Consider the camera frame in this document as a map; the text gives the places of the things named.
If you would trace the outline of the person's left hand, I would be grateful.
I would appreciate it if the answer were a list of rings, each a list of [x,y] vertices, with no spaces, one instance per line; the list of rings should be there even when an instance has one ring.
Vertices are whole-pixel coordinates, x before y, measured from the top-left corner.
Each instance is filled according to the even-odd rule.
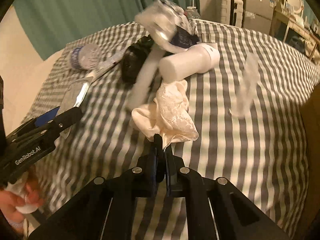
[[[43,205],[44,199],[40,194],[40,186],[38,182],[37,190],[30,194],[30,201],[36,203],[38,207]],[[19,196],[5,190],[1,190],[1,211],[5,218],[11,222],[21,223],[24,221],[24,216],[16,210],[17,206],[24,205],[24,200]]]

